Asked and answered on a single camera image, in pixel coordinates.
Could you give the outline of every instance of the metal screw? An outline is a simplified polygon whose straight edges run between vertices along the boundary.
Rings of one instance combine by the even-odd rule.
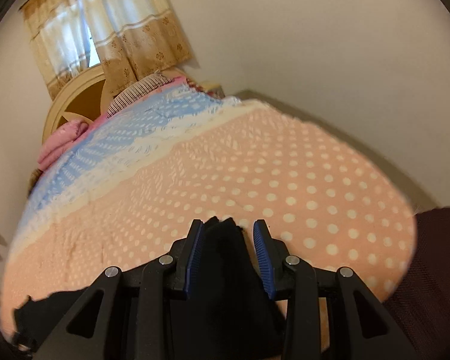
[[[167,266],[168,264],[173,263],[173,257],[166,254],[158,259],[158,262],[162,264],[162,266]]]
[[[344,278],[351,278],[353,276],[353,271],[347,266],[344,266],[343,268],[340,268],[340,274]]]
[[[109,266],[105,269],[105,276],[107,276],[107,278],[113,278],[113,276],[116,276],[118,273],[119,269],[116,266]]]
[[[300,262],[300,259],[297,256],[290,255],[286,257],[285,262],[289,266],[296,266]]]

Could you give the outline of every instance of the wooden headboard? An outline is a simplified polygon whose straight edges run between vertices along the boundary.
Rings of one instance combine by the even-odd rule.
[[[186,75],[177,67],[166,69],[162,74],[167,77]],[[91,123],[107,111],[112,100],[102,65],[86,69],[70,80],[53,100],[43,127],[42,143],[67,121],[81,118]]]

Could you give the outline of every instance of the bedsheet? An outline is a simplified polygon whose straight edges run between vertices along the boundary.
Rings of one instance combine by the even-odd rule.
[[[252,258],[253,222],[263,218],[291,253],[352,267],[380,300],[415,247],[406,199],[363,155],[257,100],[216,100],[180,84],[119,112],[38,181],[6,265],[3,330],[13,331],[12,310],[27,295],[143,264],[193,219],[214,215],[244,228]]]

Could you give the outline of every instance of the floral curtain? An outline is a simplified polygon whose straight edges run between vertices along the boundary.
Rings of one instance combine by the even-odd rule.
[[[29,0],[22,12],[52,99],[88,67],[89,34],[112,96],[191,58],[167,0]]]

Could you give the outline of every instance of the striped pillow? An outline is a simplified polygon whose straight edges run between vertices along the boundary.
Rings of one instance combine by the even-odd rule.
[[[121,92],[108,106],[107,117],[112,117],[122,109],[136,102],[155,89],[172,83],[173,79],[162,76],[160,73],[152,73],[140,81],[130,85]]]

